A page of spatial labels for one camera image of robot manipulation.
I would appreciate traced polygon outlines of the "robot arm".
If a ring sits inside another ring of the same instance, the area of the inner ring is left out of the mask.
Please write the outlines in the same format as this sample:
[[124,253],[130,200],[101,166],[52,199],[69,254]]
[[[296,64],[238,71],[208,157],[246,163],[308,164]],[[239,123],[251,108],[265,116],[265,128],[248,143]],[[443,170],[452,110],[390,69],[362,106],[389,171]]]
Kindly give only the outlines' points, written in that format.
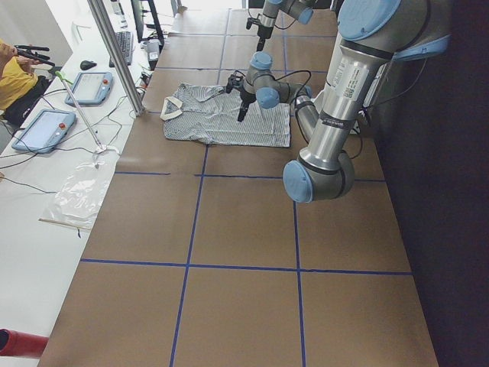
[[239,118],[252,103],[263,109],[291,104],[308,142],[283,169],[289,197],[298,203],[345,195],[354,168],[344,143],[382,65],[444,52],[450,38],[450,1],[345,1],[338,8],[338,34],[324,89],[312,99],[304,84],[279,81],[262,48],[244,76],[231,76],[227,90],[241,97]]
[[265,1],[262,13],[256,17],[250,16],[246,24],[247,29],[250,29],[253,24],[256,24],[258,27],[257,35],[259,41],[256,51],[262,51],[266,40],[271,38],[280,11],[289,15],[294,21],[298,21],[300,24],[308,24],[313,16],[313,6],[315,3],[316,1],[296,0]]

